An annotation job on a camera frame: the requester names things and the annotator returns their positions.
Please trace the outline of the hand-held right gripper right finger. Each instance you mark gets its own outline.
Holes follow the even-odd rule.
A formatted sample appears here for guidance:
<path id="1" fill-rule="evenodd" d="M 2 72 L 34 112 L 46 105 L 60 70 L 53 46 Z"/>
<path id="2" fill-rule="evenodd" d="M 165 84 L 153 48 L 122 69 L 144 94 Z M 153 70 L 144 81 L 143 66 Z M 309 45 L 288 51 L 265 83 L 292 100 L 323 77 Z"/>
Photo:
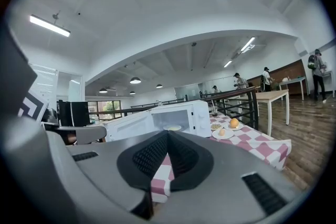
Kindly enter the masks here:
<path id="1" fill-rule="evenodd" d="M 301 195 L 280 171 L 240 147 L 182 132 L 157 135 L 206 150 L 198 155 L 196 173 L 189 170 L 171 182 L 182 179 L 192 188 L 171 190 L 157 224 L 280 223 Z"/>

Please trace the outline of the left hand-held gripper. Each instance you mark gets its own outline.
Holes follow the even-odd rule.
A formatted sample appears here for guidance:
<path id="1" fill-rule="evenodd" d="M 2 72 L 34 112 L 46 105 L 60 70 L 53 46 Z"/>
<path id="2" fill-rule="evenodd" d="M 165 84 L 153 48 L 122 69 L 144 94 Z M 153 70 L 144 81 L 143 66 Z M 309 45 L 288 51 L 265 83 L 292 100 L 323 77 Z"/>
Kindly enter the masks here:
<path id="1" fill-rule="evenodd" d="M 55 168 L 46 131 L 65 145 L 104 142 L 101 125 L 43 124 L 18 116 L 36 75 L 2 28 L 2 218 L 9 224 L 124 224 L 125 211 L 83 183 L 71 198 Z"/>

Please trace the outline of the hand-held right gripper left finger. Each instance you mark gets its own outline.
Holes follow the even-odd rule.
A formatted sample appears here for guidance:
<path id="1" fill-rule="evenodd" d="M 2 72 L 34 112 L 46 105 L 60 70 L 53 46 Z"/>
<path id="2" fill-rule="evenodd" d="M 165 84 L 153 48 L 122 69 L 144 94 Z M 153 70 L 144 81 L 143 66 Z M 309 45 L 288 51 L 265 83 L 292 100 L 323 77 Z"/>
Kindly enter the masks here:
<path id="1" fill-rule="evenodd" d="M 154 216 L 151 181 L 164 161 L 167 131 L 114 142 L 68 146 L 67 191 L 90 219 Z"/>

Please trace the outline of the white microwave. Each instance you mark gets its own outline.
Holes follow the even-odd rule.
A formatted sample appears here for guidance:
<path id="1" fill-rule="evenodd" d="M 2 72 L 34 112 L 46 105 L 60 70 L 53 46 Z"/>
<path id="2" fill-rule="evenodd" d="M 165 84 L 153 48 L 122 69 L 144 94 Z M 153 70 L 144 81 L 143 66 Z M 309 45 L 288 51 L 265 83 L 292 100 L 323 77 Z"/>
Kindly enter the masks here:
<path id="1" fill-rule="evenodd" d="M 162 105 L 123 118 L 104 122 L 106 141 L 116 141 L 154 131 L 166 131 L 166 125 L 180 125 L 180 132 L 210 137 L 211 122 L 208 104 L 196 100 L 184 104 Z"/>

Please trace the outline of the black monitor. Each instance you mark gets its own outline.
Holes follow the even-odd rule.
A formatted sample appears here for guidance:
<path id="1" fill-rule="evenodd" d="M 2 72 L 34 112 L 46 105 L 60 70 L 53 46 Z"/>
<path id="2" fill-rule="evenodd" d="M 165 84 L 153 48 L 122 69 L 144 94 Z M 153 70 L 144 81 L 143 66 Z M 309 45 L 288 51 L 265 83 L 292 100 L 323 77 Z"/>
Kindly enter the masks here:
<path id="1" fill-rule="evenodd" d="M 88 102 L 58 101 L 58 120 L 61 126 L 90 125 Z"/>

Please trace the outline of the large window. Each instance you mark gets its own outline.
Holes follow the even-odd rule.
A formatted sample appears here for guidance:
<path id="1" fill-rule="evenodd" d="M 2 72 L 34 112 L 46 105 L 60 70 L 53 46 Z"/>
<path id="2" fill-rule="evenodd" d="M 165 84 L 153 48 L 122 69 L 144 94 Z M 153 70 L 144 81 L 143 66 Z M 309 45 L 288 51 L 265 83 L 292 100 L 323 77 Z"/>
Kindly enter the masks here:
<path id="1" fill-rule="evenodd" d="M 121 118 L 121 113 L 106 113 L 111 111 L 119 111 L 121 109 L 121 101 L 88 101 L 89 117 L 92 121 L 109 121 Z"/>

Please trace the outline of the white plate with bun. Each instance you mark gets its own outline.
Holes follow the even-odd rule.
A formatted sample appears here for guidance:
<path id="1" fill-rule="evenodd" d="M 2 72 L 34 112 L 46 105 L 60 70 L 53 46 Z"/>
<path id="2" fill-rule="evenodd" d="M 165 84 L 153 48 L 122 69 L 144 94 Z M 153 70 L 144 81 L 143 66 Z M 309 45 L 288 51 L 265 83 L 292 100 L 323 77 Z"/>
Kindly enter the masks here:
<path id="1" fill-rule="evenodd" d="M 225 128 L 215 130 L 212 133 L 212 136 L 217 140 L 225 140 L 229 139 L 234 135 L 234 132 L 232 130 L 228 130 Z"/>

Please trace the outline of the pink checkered tablecloth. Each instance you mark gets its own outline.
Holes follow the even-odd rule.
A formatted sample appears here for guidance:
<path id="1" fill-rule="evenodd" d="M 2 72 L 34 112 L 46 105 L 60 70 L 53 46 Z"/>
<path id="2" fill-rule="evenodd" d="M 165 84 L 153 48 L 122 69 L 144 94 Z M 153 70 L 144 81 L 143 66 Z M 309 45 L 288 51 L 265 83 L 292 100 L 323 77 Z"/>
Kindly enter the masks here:
<path id="1" fill-rule="evenodd" d="M 238 146 L 281 171 L 291 152 L 291 140 L 276 140 L 260 131 L 243 125 L 231 138 L 220 143 Z M 152 201 L 165 203 L 170 195 L 170 182 L 174 179 L 172 165 L 167 155 L 151 181 Z"/>

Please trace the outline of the white plate under orange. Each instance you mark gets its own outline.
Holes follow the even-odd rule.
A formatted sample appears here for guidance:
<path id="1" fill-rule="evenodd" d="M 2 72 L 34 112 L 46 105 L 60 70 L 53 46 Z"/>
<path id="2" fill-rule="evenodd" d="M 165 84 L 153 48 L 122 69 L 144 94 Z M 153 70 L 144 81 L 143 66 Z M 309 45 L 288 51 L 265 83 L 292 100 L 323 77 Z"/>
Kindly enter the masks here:
<path id="1" fill-rule="evenodd" d="M 240 130 L 240 129 L 242 129 L 244 127 L 242 123 L 239 123 L 239 127 L 238 128 L 232 129 L 232 128 L 230 128 L 229 123 L 230 122 L 226 122 L 224 124 L 224 128 L 227 129 L 227 130 L 238 131 L 238 130 Z"/>

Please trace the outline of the black railing with wooden handrail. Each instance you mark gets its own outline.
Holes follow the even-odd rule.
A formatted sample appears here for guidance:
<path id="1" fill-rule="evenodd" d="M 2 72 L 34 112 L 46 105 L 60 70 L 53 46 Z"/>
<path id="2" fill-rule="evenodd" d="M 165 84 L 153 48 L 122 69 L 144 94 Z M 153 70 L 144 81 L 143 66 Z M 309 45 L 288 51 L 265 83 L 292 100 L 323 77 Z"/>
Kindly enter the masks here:
<path id="1" fill-rule="evenodd" d="M 250 87 L 241 90 L 205 94 L 201 100 L 213 106 L 217 106 L 218 112 L 224 115 L 227 115 L 228 112 L 233 114 L 232 117 L 239 121 L 242 121 L 243 118 L 247 118 L 248 121 L 245 124 L 257 130 L 259 129 L 259 114 L 256 93 L 255 87 Z M 162 105 L 184 104 L 187 102 L 185 99 L 176 99 L 163 101 Z M 155 103 L 156 102 L 136 105 L 129 109 L 120 109 L 119 111 L 115 110 L 106 113 L 121 113 L 122 116 L 128 116 L 129 114 L 153 109 L 157 107 Z"/>

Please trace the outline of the glass partition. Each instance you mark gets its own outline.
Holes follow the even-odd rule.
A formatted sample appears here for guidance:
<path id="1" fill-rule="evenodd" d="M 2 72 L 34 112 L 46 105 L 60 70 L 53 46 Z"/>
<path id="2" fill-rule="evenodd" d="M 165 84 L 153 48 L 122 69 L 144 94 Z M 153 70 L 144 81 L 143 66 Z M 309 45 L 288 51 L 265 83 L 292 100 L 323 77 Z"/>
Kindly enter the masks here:
<path id="1" fill-rule="evenodd" d="M 203 84 L 189 84 L 182 87 L 176 87 L 175 93 L 177 99 L 185 99 L 186 101 L 198 100 L 201 98 L 200 92 L 202 91 Z"/>

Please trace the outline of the wooden top table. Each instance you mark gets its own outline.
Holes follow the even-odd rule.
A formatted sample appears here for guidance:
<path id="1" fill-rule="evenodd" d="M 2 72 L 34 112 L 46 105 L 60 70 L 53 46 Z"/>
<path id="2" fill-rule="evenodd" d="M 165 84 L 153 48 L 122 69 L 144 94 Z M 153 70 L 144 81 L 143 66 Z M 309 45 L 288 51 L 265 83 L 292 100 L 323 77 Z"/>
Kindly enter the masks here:
<path id="1" fill-rule="evenodd" d="M 267 125 L 267 135 L 271 137 L 272 132 L 272 103 L 278 99 L 286 101 L 286 125 L 289 125 L 289 91 L 288 90 L 279 90 L 279 91 L 270 91 L 270 92 L 259 92 L 256 93 L 257 103 L 267 104 L 268 112 L 268 125 Z"/>

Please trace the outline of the grey top table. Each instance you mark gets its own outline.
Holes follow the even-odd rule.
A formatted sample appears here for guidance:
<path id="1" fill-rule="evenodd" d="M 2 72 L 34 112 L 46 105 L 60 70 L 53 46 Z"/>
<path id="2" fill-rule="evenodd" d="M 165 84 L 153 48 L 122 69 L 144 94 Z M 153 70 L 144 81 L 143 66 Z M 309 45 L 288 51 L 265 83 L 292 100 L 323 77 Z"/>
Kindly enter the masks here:
<path id="1" fill-rule="evenodd" d="M 302 101 L 303 101 L 305 99 L 305 94 L 306 95 L 309 94 L 309 89 L 308 89 L 307 84 L 306 84 L 306 91 L 304 91 L 304 89 L 303 89 L 303 82 L 306 81 L 306 80 L 307 80 L 307 78 L 305 76 L 295 78 L 295 79 L 287 79 L 287 81 L 282 81 L 278 84 L 279 89 L 282 90 L 282 86 L 286 86 L 286 88 L 288 89 L 289 84 L 299 83 L 300 84 L 301 97 L 302 97 Z"/>

